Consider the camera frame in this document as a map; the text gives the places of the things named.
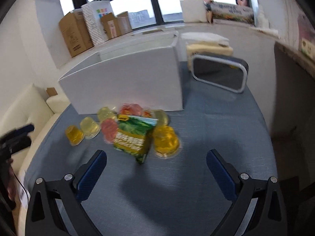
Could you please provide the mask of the person's left hand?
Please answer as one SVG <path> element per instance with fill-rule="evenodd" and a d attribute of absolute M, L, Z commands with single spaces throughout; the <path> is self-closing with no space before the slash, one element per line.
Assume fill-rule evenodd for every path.
<path fill-rule="evenodd" d="M 9 181 L 7 185 L 8 197 L 11 201 L 15 200 L 17 194 L 17 187 L 16 187 L 16 177 L 14 174 L 14 170 L 12 168 L 13 159 L 10 158 L 7 160 L 8 163 L 8 173 L 9 173 Z"/>

